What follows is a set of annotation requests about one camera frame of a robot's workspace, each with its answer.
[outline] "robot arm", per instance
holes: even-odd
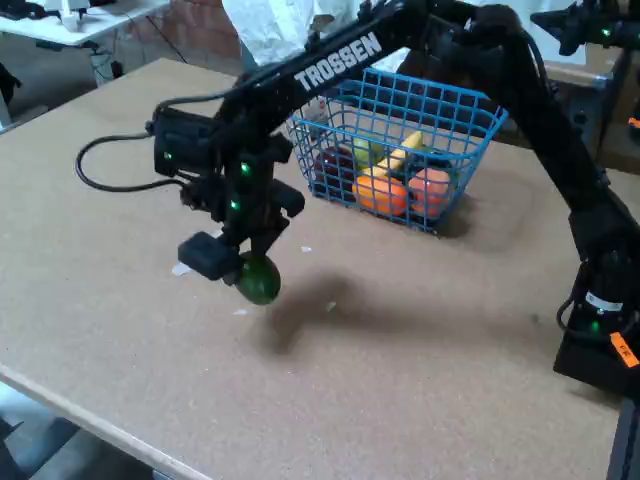
[[[184,242],[180,260],[211,280],[238,284],[248,258],[240,254],[240,244],[250,239],[251,254],[264,258],[289,218],[304,208],[300,192],[273,178],[274,164],[285,163],[292,147],[272,132],[316,95],[360,77],[365,67],[403,46],[428,49],[506,108],[569,207],[582,263],[558,312],[566,333],[556,370],[640,398],[637,369],[625,364],[610,342],[611,334],[621,334],[631,351],[640,351],[635,335],[640,228],[553,98],[539,57],[537,62],[532,57],[535,45],[508,7],[450,0],[389,0],[375,7],[365,2],[353,24],[322,40],[311,37],[305,52],[242,79],[213,119],[171,108],[213,97],[160,104],[150,128],[156,171],[188,178],[183,202],[224,223],[217,239],[200,232]],[[562,314],[571,305],[565,324]]]

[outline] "green fruit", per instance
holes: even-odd
[[[273,302],[280,293],[282,284],[276,264],[266,255],[257,256],[245,252],[241,256],[245,263],[236,283],[238,291],[256,305],[268,305]]]
[[[360,133],[360,135],[371,140],[384,141],[384,135],[377,133]],[[380,143],[371,142],[364,138],[353,138],[353,156],[356,159],[357,168],[367,168],[375,165],[384,157],[385,146]]]

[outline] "orange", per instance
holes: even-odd
[[[407,209],[407,190],[394,178],[361,175],[355,187],[360,205],[377,213],[402,215]]]
[[[451,200],[451,177],[443,170],[435,168],[420,170],[415,177],[409,180],[408,186],[415,198],[411,209],[424,214],[426,207],[429,217],[440,215]]]

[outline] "green ball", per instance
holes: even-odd
[[[277,298],[282,286],[278,267],[266,255],[258,256],[245,252],[241,256],[245,263],[236,288],[251,303],[270,304]]]

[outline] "cable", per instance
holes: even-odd
[[[560,308],[556,313],[556,323],[558,324],[560,329],[563,332],[566,332],[571,336],[579,338],[581,340],[589,340],[594,342],[610,341],[610,337],[608,335],[596,335],[592,333],[581,332],[581,331],[569,328],[569,326],[566,323],[564,323],[564,320],[562,320],[562,315],[564,314],[566,309],[569,308],[569,305],[571,305],[574,302],[575,302],[575,299],[572,291],[571,296],[567,298],[562,305],[560,305]],[[620,335],[625,337],[631,331],[631,329],[635,326],[635,324],[636,322],[634,320],[630,320],[629,323],[620,331]]]
[[[153,25],[153,28],[155,28],[155,29],[156,29],[156,32],[158,32],[158,34],[159,34],[159,35],[164,39],[164,41],[165,41],[165,42],[167,42],[167,45],[169,45],[169,47],[171,47],[171,49],[172,49],[174,52],[176,52],[176,54],[180,57],[180,59],[181,59],[184,63],[186,63],[187,65],[189,65],[189,62],[187,62],[187,60],[184,58],[184,56],[180,53],[180,50],[178,50],[178,49],[176,48],[176,46],[175,46],[173,43],[171,43],[171,41],[166,37],[166,35],[165,35],[164,33],[162,33],[162,30],[160,30],[160,29],[158,28],[158,26],[155,24],[155,22],[154,22],[153,20],[151,20],[151,17],[149,17],[149,16],[147,15],[147,17],[146,17],[146,18],[147,18],[147,20],[149,20],[149,23],[150,23],[151,25]]]
[[[101,190],[103,192],[112,192],[112,193],[142,192],[144,190],[151,190],[152,188],[163,187],[165,185],[180,185],[182,188],[185,188],[187,185],[184,182],[176,179],[159,180],[157,182],[145,183],[142,185],[117,187],[117,186],[104,185],[102,183],[98,183],[94,180],[91,180],[89,177],[85,175],[84,170],[82,168],[82,160],[84,156],[87,154],[87,152],[91,150],[93,147],[103,143],[121,142],[125,140],[142,140],[144,138],[149,138],[149,137],[151,137],[151,134],[149,132],[144,132],[144,133],[137,133],[134,135],[110,135],[107,137],[100,137],[100,138],[96,138],[95,140],[92,140],[87,145],[82,147],[82,150],[80,150],[80,152],[78,153],[78,156],[76,157],[76,174],[78,175],[78,177],[80,177],[80,180],[82,180],[84,183],[86,183],[92,188],[95,188],[96,190]]]

